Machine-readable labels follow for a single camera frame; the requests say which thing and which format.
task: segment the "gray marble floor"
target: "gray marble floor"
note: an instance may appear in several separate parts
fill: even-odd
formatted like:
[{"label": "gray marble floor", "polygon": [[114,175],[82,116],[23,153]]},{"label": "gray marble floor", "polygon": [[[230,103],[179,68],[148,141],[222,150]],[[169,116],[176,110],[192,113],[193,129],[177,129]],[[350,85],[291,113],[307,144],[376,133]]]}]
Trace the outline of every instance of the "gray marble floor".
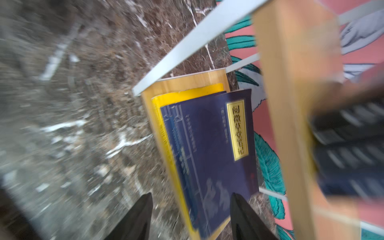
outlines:
[{"label": "gray marble floor", "polygon": [[[2,1],[0,174],[42,239],[103,239],[152,192],[150,239],[187,239],[132,87],[214,1]],[[167,76],[231,64],[224,35]],[[228,76],[237,87],[233,74]],[[252,206],[273,230],[268,198]],[[219,239],[231,239],[226,228]]]}]

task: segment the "bookshelf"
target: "bookshelf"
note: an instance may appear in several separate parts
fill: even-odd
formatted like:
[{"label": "bookshelf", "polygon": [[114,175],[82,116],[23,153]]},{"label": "bookshelf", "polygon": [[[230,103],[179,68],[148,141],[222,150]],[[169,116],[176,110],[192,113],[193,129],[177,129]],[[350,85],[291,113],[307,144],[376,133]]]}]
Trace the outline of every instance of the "bookshelf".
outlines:
[{"label": "bookshelf", "polygon": [[[225,0],[220,5],[230,1],[232,0]],[[342,87],[338,83],[338,80],[344,79],[339,39],[340,17],[314,0],[265,2],[239,0],[238,5],[243,8],[250,7],[230,21],[236,23],[240,18],[253,12],[253,27],[260,50],[268,108],[279,149],[295,238],[360,240],[361,226],[356,201],[348,198],[326,200],[315,182],[316,169],[310,151],[314,142],[307,119],[311,112],[335,107],[341,99],[369,87]],[[230,6],[228,3],[220,9],[215,9],[207,18],[211,17],[212,20],[215,17],[218,19],[221,16],[229,16],[226,13],[232,11]],[[368,14],[373,10],[364,9],[364,11],[364,14]],[[343,19],[350,20],[350,17],[345,15]],[[202,21],[198,27],[200,29],[216,27],[207,24]],[[217,21],[217,29],[225,27]],[[193,38],[191,32],[176,47],[182,48],[184,43],[186,43],[184,47],[187,47]],[[193,46],[196,50],[200,47],[198,44]],[[161,61],[161,66],[166,65],[164,60],[171,58],[169,55],[172,54],[174,53],[171,51]],[[177,55],[177,59],[169,65],[169,71],[175,62],[182,62],[188,56],[188,54]],[[151,98],[156,95],[214,83],[223,83],[225,90],[229,91],[225,69],[157,81],[162,77],[161,74],[156,72],[155,67],[143,78],[143,82],[140,82],[140,88],[145,89],[141,92],[141,97],[152,126],[154,111]],[[159,143],[161,141],[159,130],[155,127],[152,129]]]}]

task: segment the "book title label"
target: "book title label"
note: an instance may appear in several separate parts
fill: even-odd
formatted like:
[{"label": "book title label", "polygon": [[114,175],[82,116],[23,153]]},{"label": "book title label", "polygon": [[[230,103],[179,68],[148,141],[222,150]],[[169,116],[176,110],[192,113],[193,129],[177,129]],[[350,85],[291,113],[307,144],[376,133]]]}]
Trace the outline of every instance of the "book title label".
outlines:
[{"label": "book title label", "polygon": [[229,130],[235,161],[248,156],[244,99],[227,103]]}]

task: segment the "yellow book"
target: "yellow book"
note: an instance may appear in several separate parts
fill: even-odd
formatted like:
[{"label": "yellow book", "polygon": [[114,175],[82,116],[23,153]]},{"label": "yellow book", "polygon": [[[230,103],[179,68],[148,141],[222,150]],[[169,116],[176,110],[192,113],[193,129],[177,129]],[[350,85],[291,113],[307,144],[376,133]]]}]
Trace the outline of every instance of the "yellow book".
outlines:
[{"label": "yellow book", "polygon": [[[174,185],[176,200],[179,204],[179,208],[183,216],[184,223],[189,231],[191,240],[199,240],[200,235],[197,229],[193,229],[191,220],[189,218],[187,204],[185,202],[183,190],[181,188],[179,175],[175,166],[175,159],[171,151],[171,146],[169,144],[169,139],[168,139],[167,131],[164,125],[160,108],[169,104],[179,103],[182,101],[206,96],[213,93],[218,93],[221,91],[224,91],[224,86],[222,83],[217,83],[210,86],[206,86],[202,88],[194,88],[194,89],[190,89],[190,90],[186,90],[178,93],[166,93],[166,94],[159,95],[152,98],[152,104],[156,112],[156,127],[159,128],[161,139],[162,139],[161,146],[159,147],[161,147],[166,153],[166,159],[164,159],[164,162],[165,164],[167,164],[167,168],[169,169],[169,174],[170,174],[169,178]],[[220,234],[220,232],[228,224],[229,220],[230,218],[225,220],[225,222],[211,235],[209,239],[210,240],[216,239]]]}]

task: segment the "green leaf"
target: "green leaf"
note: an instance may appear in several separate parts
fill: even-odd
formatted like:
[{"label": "green leaf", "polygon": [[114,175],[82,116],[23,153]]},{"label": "green leaf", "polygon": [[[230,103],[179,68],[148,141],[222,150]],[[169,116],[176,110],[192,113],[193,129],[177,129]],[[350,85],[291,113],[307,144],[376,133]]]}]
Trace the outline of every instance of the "green leaf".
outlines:
[{"label": "green leaf", "polygon": [[229,50],[238,49],[238,48],[251,48],[256,46],[255,36],[233,36],[227,38],[227,44]]},{"label": "green leaf", "polygon": [[233,25],[231,28],[229,28],[227,31],[225,31],[225,33],[231,33],[233,31],[239,30],[246,26],[250,26],[251,24],[252,24],[251,17],[248,15],[245,18],[241,19],[238,23]]},{"label": "green leaf", "polygon": [[[231,56],[231,59],[232,59],[232,63],[237,63],[238,61],[242,60],[242,59],[234,57],[234,56]],[[252,72],[258,73],[258,74],[262,73],[261,70],[258,67],[256,67],[255,65],[253,65],[252,63],[245,65],[243,68],[246,68],[246,69],[248,69]]]},{"label": "green leaf", "polygon": [[[254,137],[256,154],[259,159],[266,189],[284,195],[286,190],[278,156],[259,134],[254,132]],[[285,209],[282,200],[271,196],[269,196],[269,200],[273,216],[278,219],[284,219]]]},{"label": "green leaf", "polygon": [[368,230],[362,229],[361,240],[384,240],[384,237]]},{"label": "green leaf", "polygon": [[255,82],[252,78],[250,78],[248,75],[245,75],[244,73],[235,71],[235,75],[238,82],[250,83],[250,84],[259,86],[257,82]]},{"label": "green leaf", "polygon": [[286,231],[289,232],[289,230],[286,230],[285,228],[281,227],[278,224],[276,224],[276,229],[277,229],[277,234],[280,237],[280,240],[291,240],[290,236],[286,233]]}]

